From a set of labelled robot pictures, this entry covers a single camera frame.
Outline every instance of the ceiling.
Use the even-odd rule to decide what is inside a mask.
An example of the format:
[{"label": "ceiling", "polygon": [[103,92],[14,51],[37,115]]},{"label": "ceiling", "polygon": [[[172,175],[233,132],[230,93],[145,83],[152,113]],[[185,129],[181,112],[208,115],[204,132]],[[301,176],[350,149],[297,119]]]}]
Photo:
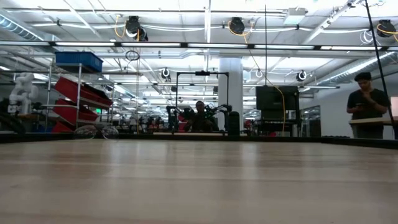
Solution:
[{"label": "ceiling", "polygon": [[[346,5],[347,2],[355,2],[355,7],[333,18],[330,25],[321,30],[313,38],[308,39],[314,30],[325,22],[331,14]],[[369,0],[370,4],[378,3],[370,8],[374,25],[381,19],[389,19],[394,25],[398,25],[398,2],[394,0]],[[115,1],[111,0],[3,0],[0,1],[0,14],[7,14],[14,21],[26,29],[45,37],[45,40],[56,38],[62,41],[123,41],[132,42],[132,38],[124,36],[123,24],[129,16],[139,16],[140,23],[144,26],[150,42],[211,42],[244,44],[241,36],[233,35],[227,25],[232,17],[242,17],[246,26],[247,42],[249,44],[291,44],[291,45],[371,45],[373,42],[364,41],[364,35],[370,39],[366,29],[369,20],[366,8],[360,0],[146,0],[146,1]],[[284,17],[289,8],[304,8],[306,16],[300,22],[300,29],[296,26],[285,25]],[[209,21],[211,29],[205,29]],[[16,34],[6,29],[0,29],[2,40],[23,40]],[[397,42],[393,37],[377,37],[383,46],[394,46]],[[170,70],[172,82],[175,82],[176,72],[194,72],[206,69],[206,49],[173,49],[173,48],[142,48],[140,49],[142,60],[140,63],[127,61],[125,52],[130,48],[110,47],[64,47],[62,50],[92,51],[104,60],[103,80],[97,80],[96,76],[83,77],[86,82],[162,82],[161,73],[164,68]],[[17,52],[26,58],[10,55]],[[295,79],[295,74],[305,70],[311,74],[308,79],[311,83],[316,79],[326,77],[329,73],[354,62],[358,59],[366,59],[374,56],[374,52],[316,52],[291,50],[270,50],[265,57],[263,50],[252,50],[254,58],[246,49],[212,49],[208,58],[208,69],[218,70],[220,57],[242,57],[243,69],[248,73],[244,84],[264,84],[264,77],[256,76],[260,68],[264,71],[267,67],[268,79],[276,85],[301,85]],[[43,68],[50,65],[53,54],[40,48],[29,47],[1,47],[1,65],[11,70]],[[106,76],[106,72],[121,72],[119,75]],[[131,73],[140,72],[143,76],[137,77]],[[194,75],[181,76],[182,83],[208,83],[217,84],[217,78],[196,77]],[[179,90],[183,95],[212,95],[212,86],[188,86]],[[139,110],[141,113],[164,114],[164,107],[169,104],[164,100],[165,95],[173,94],[169,86],[159,87],[157,90],[152,85],[121,85],[122,98],[128,99],[129,94],[144,98],[141,106],[147,105],[149,109]],[[253,87],[244,87],[245,96],[254,96]],[[194,105],[193,100],[187,96],[185,102]],[[246,112],[255,108],[252,101],[244,102]]]}]

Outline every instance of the red storage bin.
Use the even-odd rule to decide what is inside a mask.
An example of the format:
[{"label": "red storage bin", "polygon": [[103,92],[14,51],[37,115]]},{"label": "red storage bin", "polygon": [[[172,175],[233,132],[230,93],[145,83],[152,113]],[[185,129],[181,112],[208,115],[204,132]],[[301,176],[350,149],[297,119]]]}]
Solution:
[{"label": "red storage bin", "polygon": [[[57,102],[55,104],[56,105],[76,106],[76,103],[73,103],[73,102],[67,101],[67,100],[63,100],[63,99],[57,100]],[[70,124],[72,124],[72,125],[76,124],[76,108],[56,106],[56,107],[54,107],[53,111],[55,113],[57,113],[59,116],[61,116],[65,121],[68,121]],[[94,113],[91,110],[80,105],[79,120],[94,122],[95,119],[97,119],[97,117],[98,117],[98,115],[96,113]]]},{"label": "red storage bin", "polygon": [[[67,78],[60,77],[54,88],[73,102],[77,102],[77,83]],[[110,100],[109,98],[105,96],[100,96],[99,94],[91,91],[89,88],[86,88],[83,85],[80,87],[80,104],[100,109],[108,109],[112,105],[112,103],[112,100]]]},{"label": "red storage bin", "polygon": [[54,128],[52,128],[53,133],[71,133],[73,130],[70,127],[70,124],[66,122],[57,121]]}]

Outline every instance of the white pillar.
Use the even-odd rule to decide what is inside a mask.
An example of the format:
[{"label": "white pillar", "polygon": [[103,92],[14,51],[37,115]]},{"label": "white pillar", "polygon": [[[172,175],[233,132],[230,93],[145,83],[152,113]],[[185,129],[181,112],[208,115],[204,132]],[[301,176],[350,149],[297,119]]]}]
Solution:
[{"label": "white pillar", "polygon": [[[232,111],[236,111],[240,116],[241,130],[243,130],[243,67],[241,58],[220,58],[218,66],[219,72],[229,72],[229,98],[228,104],[232,106]],[[218,105],[226,103],[227,98],[227,77],[218,75]],[[224,128],[224,115],[218,116],[218,127]]]}]

